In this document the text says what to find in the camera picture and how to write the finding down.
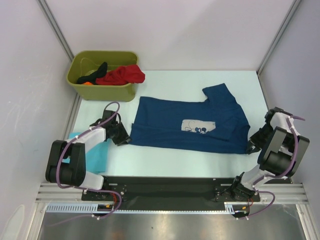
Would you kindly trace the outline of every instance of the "white table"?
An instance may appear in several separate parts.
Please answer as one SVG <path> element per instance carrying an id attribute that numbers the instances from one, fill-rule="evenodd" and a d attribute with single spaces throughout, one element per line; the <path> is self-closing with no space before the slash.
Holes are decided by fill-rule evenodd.
<path id="1" fill-rule="evenodd" d="M 267 106 L 255 71 L 144 71 L 131 102 L 121 102 L 119 113 L 128 132 L 135 120 L 141 96 L 164 100 L 202 102 L 202 89 L 225 83 L 251 126 L 250 137 L 264 125 Z M 74 132 L 83 132 L 102 116 L 107 101 L 82 100 Z M 234 178 L 257 164 L 251 155 L 209 153 L 148 146 L 109 145 L 108 176 Z"/>

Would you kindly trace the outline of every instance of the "white graphic print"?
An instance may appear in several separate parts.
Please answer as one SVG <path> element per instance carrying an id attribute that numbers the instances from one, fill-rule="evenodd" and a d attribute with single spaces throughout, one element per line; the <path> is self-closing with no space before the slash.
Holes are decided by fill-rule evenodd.
<path id="1" fill-rule="evenodd" d="M 181 130 L 186 132 L 193 132 L 199 134 L 206 134 L 216 128 L 214 121 L 201 121 L 193 119 L 182 120 Z"/>

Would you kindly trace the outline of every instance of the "olive green laundry basket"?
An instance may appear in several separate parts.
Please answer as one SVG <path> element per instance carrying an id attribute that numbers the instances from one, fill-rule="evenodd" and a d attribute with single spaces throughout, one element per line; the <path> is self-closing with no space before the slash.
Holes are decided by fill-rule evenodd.
<path id="1" fill-rule="evenodd" d="M 106 62 L 108 71 L 120 66 L 137 64 L 138 57 L 130 51 L 82 51 L 71 64 L 66 80 L 85 100 L 129 102 L 135 98 L 132 83 L 126 85 L 84 85 L 76 84 L 81 76 L 88 76 Z"/>

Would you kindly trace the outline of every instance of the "red cloth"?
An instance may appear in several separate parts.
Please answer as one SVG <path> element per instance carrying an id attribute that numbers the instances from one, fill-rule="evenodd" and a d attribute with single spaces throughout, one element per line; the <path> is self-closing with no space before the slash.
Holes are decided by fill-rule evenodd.
<path id="1" fill-rule="evenodd" d="M 125 85 L 127 83 L 141 84 L 144 80 L 145 74 L 138 65 L 129 65 L 109 71 L 104 77 L 97 78 L 95 82 L 98 85 Z"/>

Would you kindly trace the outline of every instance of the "metallic floor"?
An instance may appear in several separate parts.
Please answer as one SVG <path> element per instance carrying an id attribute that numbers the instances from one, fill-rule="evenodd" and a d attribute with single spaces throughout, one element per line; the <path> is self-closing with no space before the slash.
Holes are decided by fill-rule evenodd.
<path id="1" fill-rule="evenodd" d="M 255 212 L 263 206 L 251 207 Z M 250 220 L 215 214 L 117 213 L 99 221 L 46 213 L 38 240 L 305 240 L 295 205 L 274 205 Z"/>

